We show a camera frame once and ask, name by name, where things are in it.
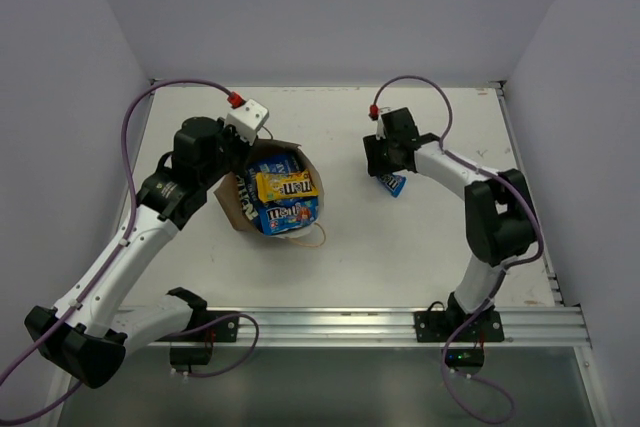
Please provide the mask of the yellow M&M's packet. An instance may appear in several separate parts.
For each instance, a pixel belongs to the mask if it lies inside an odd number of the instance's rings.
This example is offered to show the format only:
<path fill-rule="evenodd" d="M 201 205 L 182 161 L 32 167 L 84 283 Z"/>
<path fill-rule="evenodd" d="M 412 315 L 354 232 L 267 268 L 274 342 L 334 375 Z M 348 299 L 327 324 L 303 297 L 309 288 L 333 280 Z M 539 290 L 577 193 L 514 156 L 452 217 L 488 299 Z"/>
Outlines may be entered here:
<path fill-rule="evenodd" d="M 319 195 L 309 170 L 289 174 L 260 172 L 256 175 L 256 187 L 258 198 L 262 202 L 316 197 Z"/>

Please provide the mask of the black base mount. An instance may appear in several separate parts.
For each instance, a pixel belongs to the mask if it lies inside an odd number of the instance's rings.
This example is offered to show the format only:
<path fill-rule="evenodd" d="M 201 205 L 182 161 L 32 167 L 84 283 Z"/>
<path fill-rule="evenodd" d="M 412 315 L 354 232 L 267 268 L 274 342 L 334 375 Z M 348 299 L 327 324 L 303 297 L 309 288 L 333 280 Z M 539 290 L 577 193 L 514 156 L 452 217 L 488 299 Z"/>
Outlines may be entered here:
<path fill-rule="evenodd" d="M 232 316 L 230 311 L 209 311 L 197 313 L 189 322 L 187 329 L 193 330 L 209 322 L 224 317 L 224 320 L 207 329 L 199 330 L 186 336 L 192 342 L 235 343 L 237 339 L 239 317 Z"/>
<path fill-rule="evenodd" d="M 426 310 L 413 313 L 413 327 L 419 343 L 445 343 L 447 339 L 472 315 L 465 314 L 457 305 L 447 306 L 444 310 L 440 301 L 433 302 Z M 455 337 L 455 342 L 499 343 L 505 340 L 500 314 L 493 306 L 479 314 Z"/>

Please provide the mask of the right black controller box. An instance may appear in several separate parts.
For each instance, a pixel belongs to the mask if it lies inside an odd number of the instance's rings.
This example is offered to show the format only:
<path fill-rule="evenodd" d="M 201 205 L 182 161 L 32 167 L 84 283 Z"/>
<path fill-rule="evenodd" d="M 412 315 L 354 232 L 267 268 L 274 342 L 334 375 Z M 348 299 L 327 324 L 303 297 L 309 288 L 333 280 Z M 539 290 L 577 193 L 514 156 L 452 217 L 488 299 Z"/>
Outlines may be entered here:
<path fill-rule="evenodd" d="M 485 352 L 476 348 L 449 348 L 444 353 L 445 364 L 454 369 L 476 369 L 483 367 L 485 362 Z"/>

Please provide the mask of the black controller box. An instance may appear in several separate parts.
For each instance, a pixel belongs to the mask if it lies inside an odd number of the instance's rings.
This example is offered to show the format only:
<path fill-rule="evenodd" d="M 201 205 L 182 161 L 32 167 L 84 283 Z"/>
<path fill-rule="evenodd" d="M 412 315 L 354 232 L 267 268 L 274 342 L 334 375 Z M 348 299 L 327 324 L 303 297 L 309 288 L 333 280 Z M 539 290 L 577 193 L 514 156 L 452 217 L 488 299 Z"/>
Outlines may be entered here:
<path fill-rule="evenodd" d="M 191 370 L 194 366 L 205 366 L 212 358 L 212 349 L 206 347 L 171 347 L 170 365 L 176 370 Z"/>
<path fill-rule="evenodd" d="M 476 348 L 449 348 L 444 353 L 445 364 L 454 369 L 476 369 L 483 367 L 485 362 L 485 352 Z"/>

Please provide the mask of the left black controller box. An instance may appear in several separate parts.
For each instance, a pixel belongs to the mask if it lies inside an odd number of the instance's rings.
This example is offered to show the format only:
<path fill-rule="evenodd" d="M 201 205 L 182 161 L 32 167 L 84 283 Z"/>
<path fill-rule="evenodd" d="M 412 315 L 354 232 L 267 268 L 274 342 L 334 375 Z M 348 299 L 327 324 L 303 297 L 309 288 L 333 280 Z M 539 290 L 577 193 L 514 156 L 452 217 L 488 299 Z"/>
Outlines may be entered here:
<path fill-rule="evenodd" d="M 206 347 L 171 347 L 170 365 L 176 370 L 191 370 L 194 366 L 205 366 L 212 358 L 212 349 Z"/>

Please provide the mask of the small blue M&M's packet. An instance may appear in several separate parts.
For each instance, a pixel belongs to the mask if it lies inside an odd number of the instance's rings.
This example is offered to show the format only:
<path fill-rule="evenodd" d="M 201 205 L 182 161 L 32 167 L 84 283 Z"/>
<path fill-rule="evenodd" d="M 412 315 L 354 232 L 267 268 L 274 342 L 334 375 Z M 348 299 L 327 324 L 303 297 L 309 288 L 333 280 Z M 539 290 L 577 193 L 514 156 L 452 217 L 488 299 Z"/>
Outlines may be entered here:
<path fill-rule="evenodd" d="M 394 198 L 399 197 L 407 181 L 405 176 L 395 173 L 380 175 L 377 180 Z"/>

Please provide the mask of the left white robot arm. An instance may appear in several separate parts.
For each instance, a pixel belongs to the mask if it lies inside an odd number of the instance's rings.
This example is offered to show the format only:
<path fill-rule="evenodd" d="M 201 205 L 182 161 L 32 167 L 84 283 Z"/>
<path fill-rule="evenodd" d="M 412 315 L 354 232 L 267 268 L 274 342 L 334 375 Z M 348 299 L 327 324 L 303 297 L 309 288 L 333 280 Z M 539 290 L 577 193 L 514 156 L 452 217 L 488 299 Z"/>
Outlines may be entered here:
<path fill-rule="evenodd" d="M 45 359 L 96 389 L 148 344 L 205 333 L 207 303 L 185 288 L 125 314 L 119 308 L 150 262 L 205 205 L 208 191 L 227 174 L 243 172 L 251 147 L 222 120 L 183 122 L 172 151 L 135 192 L 121 231 L 53 307 L 35 306 L 27 314 L 25 327 Z"/>

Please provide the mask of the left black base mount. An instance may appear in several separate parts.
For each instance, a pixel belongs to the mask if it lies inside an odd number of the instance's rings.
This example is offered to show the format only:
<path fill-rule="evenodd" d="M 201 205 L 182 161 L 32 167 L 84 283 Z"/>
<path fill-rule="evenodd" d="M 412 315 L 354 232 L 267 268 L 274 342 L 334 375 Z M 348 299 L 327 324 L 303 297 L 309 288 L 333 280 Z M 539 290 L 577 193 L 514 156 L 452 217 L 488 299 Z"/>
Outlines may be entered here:
<path fill-rule="evenodd" d="M 209 311 L 197 313 L 189 322 L 187 329 L 193 330 L 209 322 L 224 317 L 224 320 L 207 329 L 199 330 L 186 336 L 192 342 L 235 343 L 237 339 L 239 317 L 232 316 L 230 311 Z"/>

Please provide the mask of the aluminium front rail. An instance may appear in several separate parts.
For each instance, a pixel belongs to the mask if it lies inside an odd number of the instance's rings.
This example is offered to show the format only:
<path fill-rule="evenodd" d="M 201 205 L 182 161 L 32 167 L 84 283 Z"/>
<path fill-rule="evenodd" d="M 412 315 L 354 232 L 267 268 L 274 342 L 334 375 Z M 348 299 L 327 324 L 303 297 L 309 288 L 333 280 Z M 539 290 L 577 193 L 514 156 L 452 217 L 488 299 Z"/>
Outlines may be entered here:
<path fill-rule="evenodd" d="M 424 342 L 421 307 L 249 308 L 210 307 L 211 313 L 244 312 L 259 324 L 260 348 L 438 348 Z M 480 342 L 486 347 L 589 347 L 578 307 L 499 307 Z"/>

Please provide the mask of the blue Kettle chips bag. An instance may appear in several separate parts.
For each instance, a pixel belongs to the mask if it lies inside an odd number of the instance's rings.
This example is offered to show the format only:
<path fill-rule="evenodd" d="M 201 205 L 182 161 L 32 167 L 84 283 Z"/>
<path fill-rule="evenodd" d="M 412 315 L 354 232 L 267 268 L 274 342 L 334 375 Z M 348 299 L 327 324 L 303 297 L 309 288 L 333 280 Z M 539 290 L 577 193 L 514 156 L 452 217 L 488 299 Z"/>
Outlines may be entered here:
<path fill-rule="evenodd" d="M 258 197 L 256 175 L 258 173 L 290 174 L 301 171 L 301 166 L 298 155 L 289 150 L 250 164 L 244 177 L 236 177 L 242 212 L 256 228 L 261 226 L 259 214 L 266 206 Z"/>

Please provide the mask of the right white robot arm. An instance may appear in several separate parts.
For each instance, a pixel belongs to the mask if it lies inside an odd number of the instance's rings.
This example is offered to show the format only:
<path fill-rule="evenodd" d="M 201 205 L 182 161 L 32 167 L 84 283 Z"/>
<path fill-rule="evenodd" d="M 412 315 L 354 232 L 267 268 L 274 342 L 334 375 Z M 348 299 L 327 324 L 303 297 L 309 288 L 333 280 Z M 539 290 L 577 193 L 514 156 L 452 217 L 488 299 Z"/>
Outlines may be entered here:
<path fill-rule="evenodd" d="M 421 134 L 407 108 L 372 105 L 376 132 L 363 138 L 372 177 L 408 171 L 429 178 L 464 203 L 471 258 L 450 296 L 445 326 L 468 339 L 481 327 L 479 312 L 491 308 L 507 272 L 542 255 L 543 240 L 526 179 L 517 169 L 497 171 L 444 147 L 433 133 Z"/>

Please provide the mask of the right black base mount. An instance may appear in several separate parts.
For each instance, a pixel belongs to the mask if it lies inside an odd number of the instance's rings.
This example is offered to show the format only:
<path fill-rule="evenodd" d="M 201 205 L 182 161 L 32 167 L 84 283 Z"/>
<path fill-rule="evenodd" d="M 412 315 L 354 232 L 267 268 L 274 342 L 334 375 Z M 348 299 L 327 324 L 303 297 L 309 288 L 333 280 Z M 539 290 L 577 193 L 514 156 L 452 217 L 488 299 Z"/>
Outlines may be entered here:
<path fill-rule="evenodd" d="M 457 305 L 447 306 L 444 310 L 440 301 L 433 302 L 426 310 L 413 313 L 413 327 L 419 343 L 445 343 L 447 339 L 472 315 L 465 314 Z M 505 340 L 500 314 L 493 306 L 479 314 L 455 337 L 455 342 L 499 343 Z"/>

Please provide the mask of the brown paper bag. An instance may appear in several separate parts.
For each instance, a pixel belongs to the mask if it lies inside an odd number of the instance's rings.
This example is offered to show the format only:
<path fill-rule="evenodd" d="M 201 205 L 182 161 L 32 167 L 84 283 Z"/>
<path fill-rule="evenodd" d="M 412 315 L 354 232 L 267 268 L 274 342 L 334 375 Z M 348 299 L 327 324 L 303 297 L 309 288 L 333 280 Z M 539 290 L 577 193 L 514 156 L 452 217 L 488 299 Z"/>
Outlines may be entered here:
<path fill-rule="evenodd" d="M 317 172 L 315 166 L 311 163 L 308 157 L 300 150 L 300 146 L 282 140 L 274 140 L 274 139 L 260 139 L 258 138 L 253 146 L 251 147 L 246 170 L 247 167 L 259 160 L 265 159 L 275 154 L 284 153 L 285 151 L 293 151 L 299 157 L 299 160 L 302 164 L 301 171 L 309 170 L 311 173 L 311 178 L 313 180 L 314 185 L 319 191 L 319 195 L 316 196 L 318 198 L 318 217 L 322 211 L 323 202 L 324 202 L 324 190 L 321 182 L 321 178 L 319 173 Z M 309 244 L 307 242 L 302 242 L 300 239 L 311 232 L 311 229 L 314 225 L 317 224 L 317 220 L 311 224 L 310 226 L 304 227 L 299 230 L 293 230 L 289 232 L 284 232 L 279 235 L 268 236 L 262 233 L 261 226 L 256 228 L 243 214 L 241 204 L 238 196 L 238 188 L 236 184 L 236 177 L 246 175 L 246 171 L 244 174 L 238 175 L 234 173 L 229 173 L 224 176 L 222 183 L 215 190 L 215 196 L 218 199 L 223 211 L 225 212 L 227 218 L 229 219 L 232 227 L 237 231 L 246 231 L 252 232 L 256 234 L 260 234 L 264 237 L 269 238 L 281 238 L 286 239 L 291 243 L 294 243 L 299 246 L 307 247 Z"/>

